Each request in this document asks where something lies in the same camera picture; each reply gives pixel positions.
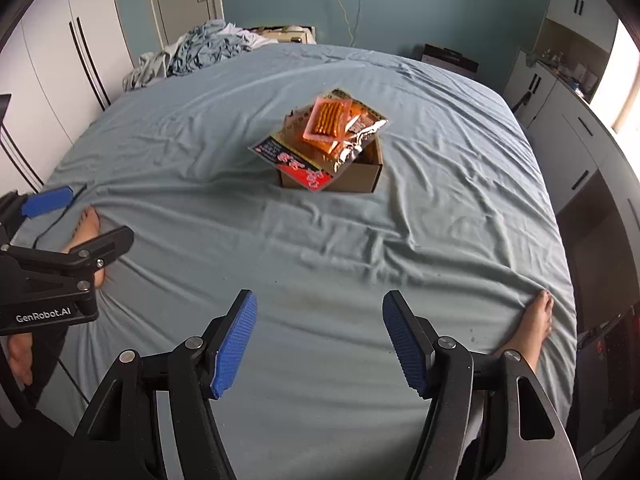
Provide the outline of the person's left hand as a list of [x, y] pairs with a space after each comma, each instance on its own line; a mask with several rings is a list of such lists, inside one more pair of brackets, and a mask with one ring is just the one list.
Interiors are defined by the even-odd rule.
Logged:
[[9, 336], [9, 367], [12, 374], [23, 385], [32, 384], [32, 334]]

